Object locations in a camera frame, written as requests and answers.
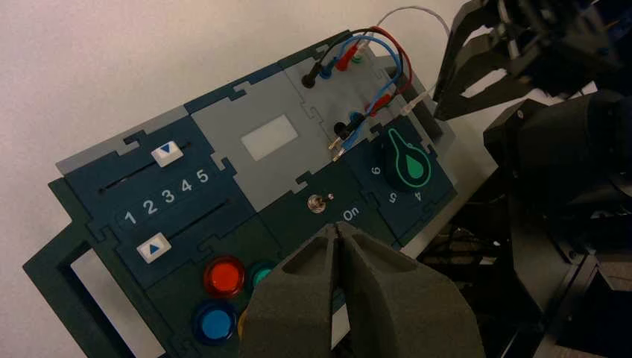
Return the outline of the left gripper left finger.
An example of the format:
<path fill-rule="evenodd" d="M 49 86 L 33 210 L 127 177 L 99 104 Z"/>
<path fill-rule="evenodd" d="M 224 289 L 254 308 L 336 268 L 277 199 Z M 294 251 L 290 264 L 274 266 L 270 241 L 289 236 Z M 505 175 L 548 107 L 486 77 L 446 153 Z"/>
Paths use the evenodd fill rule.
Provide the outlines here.
<path fill-rule="evenodd" d="M 338 231 L 322 227 L 259 283 L 247 306 L 240 357 L 330 357 Z"/>

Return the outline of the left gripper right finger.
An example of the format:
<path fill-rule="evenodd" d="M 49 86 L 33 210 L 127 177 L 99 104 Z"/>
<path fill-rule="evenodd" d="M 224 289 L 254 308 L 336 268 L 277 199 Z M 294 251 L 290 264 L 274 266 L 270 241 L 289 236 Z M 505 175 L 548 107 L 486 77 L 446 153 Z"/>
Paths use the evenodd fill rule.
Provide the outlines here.
<path fill-rule="evenodd" d="M 356 357 L 484 357 L 475 313 L 446 275 L 351 224 L 337 232 Z"/>

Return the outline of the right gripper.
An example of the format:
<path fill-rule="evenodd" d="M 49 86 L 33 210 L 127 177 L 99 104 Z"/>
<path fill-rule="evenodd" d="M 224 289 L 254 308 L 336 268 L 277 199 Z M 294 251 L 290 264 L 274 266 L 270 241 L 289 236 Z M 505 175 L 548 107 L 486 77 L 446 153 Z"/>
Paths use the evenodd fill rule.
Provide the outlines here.
<path fill-rule="evenodd" d="M 468 1 L 457 12 L 443 56 L 434 117 L 447 121 L 527 95 L 568 98 L 625 67 L 610 24 L 623 1 Z M 487 73 L 506 74 L 475 95 Z"/>

